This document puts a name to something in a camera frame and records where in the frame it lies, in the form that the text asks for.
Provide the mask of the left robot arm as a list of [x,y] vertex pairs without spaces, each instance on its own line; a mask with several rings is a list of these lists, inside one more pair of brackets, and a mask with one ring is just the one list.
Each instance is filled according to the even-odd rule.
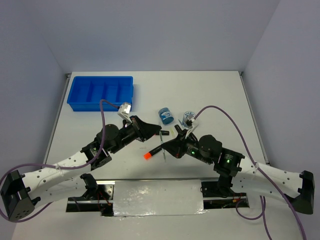
[[0,215],[7,221],[22,223],[32,219],[36,208],[47,208],[70,194],[95,198],[98,185],[90,172],[110,162],[111,154],[135,140],[145,142],[160,130],[160,125],[146,123],[134,115],[122,128],[104,123],[93,142],[58,163],[39,164],[39,170],[27,173],[19,173],[19,166],[13,167],[0,179],[5,208]]

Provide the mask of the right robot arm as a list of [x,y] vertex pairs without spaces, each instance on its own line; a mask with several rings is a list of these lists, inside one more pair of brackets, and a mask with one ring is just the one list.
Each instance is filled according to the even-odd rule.
[[213,166],[218,173],[217,190],[223,196],[253,194],[288,201],[301,214],[314,212],[315,181],[312,172],[290,172],[266,164],[252,162],[242,153],[224,148],[211,134],[197,139],[193,133],[175,126],[175,139],[161,147],[173,157],[193,157]]

